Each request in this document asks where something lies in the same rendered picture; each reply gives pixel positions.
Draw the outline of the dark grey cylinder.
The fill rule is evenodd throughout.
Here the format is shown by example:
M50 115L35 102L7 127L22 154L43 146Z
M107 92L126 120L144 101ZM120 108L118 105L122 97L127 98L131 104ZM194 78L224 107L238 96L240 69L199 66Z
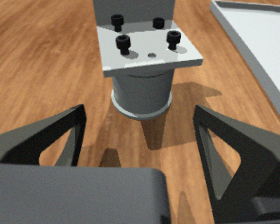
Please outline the dark grey cylinder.
M112 77L111 97L115 109L135 120L159 117L171 104L174 71L168 69Z

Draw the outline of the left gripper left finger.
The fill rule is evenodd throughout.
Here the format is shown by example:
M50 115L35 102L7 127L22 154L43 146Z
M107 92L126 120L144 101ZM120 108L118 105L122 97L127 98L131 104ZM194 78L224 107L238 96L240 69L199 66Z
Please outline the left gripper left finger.
M0 164L40 165L40 154L70 131L54 166L77 167L86 127L86 113L79 104L54 116L0 134Z

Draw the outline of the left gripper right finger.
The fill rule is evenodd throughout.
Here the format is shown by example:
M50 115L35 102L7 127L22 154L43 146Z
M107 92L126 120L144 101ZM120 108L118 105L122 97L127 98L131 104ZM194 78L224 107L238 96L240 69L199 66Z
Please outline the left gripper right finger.
M250 202L280 196L280 135L196 104L193 125L214 224L234 223ZM210 133L240 155L233 178Z

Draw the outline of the black socket head screw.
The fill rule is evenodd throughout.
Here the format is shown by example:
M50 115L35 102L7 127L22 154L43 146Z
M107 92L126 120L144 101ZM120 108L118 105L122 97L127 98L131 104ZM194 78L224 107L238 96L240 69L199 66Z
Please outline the black socket head screw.
M167 33L166 42L169 43L168 49L176 50L177 44L180 43L181 33L179 31L171 30Z
M122 25L124 24L123 16L119 14L111 16L111 23L114 26L115 32L121 32Z
M165 24L165 20L163 18L154 18L153 19L153 28L155 29L163 29Z
M115 41L117 48L120 49L121 55L129 55L129 48L131 47L130 37L128 35L119 35Z

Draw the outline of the grey l-shaped bracket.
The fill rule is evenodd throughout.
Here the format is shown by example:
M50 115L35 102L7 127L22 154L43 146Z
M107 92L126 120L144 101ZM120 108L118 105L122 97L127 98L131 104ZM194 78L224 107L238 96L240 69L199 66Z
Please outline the grey l-shaped bracket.
M204 58L173 21L175 0L93 0L93 6L104 78L202 65ZM117 14L124 16L121 32L111 23ZM163 29L153 28L154 18L165 20ZM171 30L181 33L176 50L166 42ZM119 35L130 36L129 55L116 47Z

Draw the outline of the white rimmed tray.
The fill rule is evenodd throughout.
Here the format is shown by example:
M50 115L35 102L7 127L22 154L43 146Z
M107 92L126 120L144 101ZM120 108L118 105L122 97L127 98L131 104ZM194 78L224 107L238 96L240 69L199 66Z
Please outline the white rimmed tray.
M280 6L211 0L209 8L280 115Z

